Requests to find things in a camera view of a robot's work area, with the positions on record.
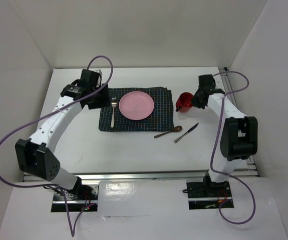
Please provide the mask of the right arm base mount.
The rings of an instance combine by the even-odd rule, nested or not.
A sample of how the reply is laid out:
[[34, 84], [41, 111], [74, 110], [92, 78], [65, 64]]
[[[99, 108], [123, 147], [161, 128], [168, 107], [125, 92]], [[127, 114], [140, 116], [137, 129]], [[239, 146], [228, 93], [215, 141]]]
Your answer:
[[190, 210], [208, 210], [222, 208], [234, 208], [230, 185], [227, 181], [207, 185], [204, 182], [187, 182], [186, 189], [182, 191], [188, 197]]

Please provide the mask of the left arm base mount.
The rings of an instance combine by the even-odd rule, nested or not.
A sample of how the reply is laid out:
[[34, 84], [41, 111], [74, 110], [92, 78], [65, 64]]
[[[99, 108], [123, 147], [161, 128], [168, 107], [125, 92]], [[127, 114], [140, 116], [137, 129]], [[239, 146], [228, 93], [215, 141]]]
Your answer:
[[[89, 184], [86, 190], [83, 190], [78, 197], [72, 196], [64, 190], [69, 212], [80, 212], [82, 209], [86, 212], [96, 212], [98, 209], [99, 183]], [[62, 192], [56, 189], [53, 194], [51, 212], [63, 213], [66, 211], [65, 201]]]

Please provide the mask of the dark checkered cloth napkin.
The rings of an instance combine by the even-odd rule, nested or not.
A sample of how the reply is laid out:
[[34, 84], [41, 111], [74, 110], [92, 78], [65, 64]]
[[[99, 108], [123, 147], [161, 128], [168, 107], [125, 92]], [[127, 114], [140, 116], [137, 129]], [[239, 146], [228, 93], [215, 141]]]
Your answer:
[[174, 127], [172, 91], [165, 87], [111, 88], [117, 106], [100, 111], [103, 132], [166, 132]]

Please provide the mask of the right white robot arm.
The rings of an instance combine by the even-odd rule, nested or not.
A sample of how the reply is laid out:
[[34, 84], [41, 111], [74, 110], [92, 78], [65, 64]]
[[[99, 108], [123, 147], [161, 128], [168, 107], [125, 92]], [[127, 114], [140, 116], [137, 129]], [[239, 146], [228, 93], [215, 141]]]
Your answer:
[[228, 187], [228, 176], [257, 152], [258, 121], [246, 116], [224, 95], [224, 91], [214, 86], [199, 86], [193, 96], [192, 105], [199, 109], [206, 107], [219, 117], [220, 130], [215, 137], [215, 149], [219, 147], [220, 160], [211, 153], [211, 168], [203, 178], [202, 190], [208, 197], [217, 197]]

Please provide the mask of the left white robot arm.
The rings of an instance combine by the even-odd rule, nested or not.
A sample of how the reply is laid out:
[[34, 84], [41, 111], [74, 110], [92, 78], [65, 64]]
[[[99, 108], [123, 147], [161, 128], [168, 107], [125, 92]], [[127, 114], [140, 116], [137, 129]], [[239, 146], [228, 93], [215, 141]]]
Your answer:
[[19, 169], [59, 185], [72, 200], [80, 199], [91, 188], [82, 184], [80, 177], [61, 167], [54, 151], [62, 134], [81, 110], [100, 109], [110, 105], [108, 86], [103, 85], [96, 93], [93, 87], [67, 85], [44, 123], [27, 140], [19, 139], [15, 144]]

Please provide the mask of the silver fork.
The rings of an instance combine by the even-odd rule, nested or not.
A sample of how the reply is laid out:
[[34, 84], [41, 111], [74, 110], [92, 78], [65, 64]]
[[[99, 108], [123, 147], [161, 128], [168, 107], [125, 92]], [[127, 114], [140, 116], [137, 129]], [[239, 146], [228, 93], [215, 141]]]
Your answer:
[[112, 107], [112, 117], [111, 117], [111, 128], [114, 127], [114, 114], [115, 114], [115, 108], [117, 106], [117, 98], [116, 97], [113, 97], [111, 99], [111, 107]]

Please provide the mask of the red mug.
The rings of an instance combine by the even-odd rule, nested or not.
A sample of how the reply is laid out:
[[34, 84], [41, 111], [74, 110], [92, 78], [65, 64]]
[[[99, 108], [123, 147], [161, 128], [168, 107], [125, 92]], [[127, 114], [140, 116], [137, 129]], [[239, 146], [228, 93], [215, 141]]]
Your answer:
[[189, 92], [182, 93], [175, 104], [175, 111], [180, 113], [186, 113], [187, 111], [189, 111], [192, 108], [192, 98], [193, 94]]

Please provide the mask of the pink plate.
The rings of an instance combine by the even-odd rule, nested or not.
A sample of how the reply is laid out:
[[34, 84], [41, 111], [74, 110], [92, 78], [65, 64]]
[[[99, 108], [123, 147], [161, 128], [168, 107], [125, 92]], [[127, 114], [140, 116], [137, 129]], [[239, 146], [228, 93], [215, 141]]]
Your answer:
[[139, 121], [149, 117], [154, 110], [154, 101], [142, 91], [132, 91], [119, 101], [119, 111], [127, 119]]

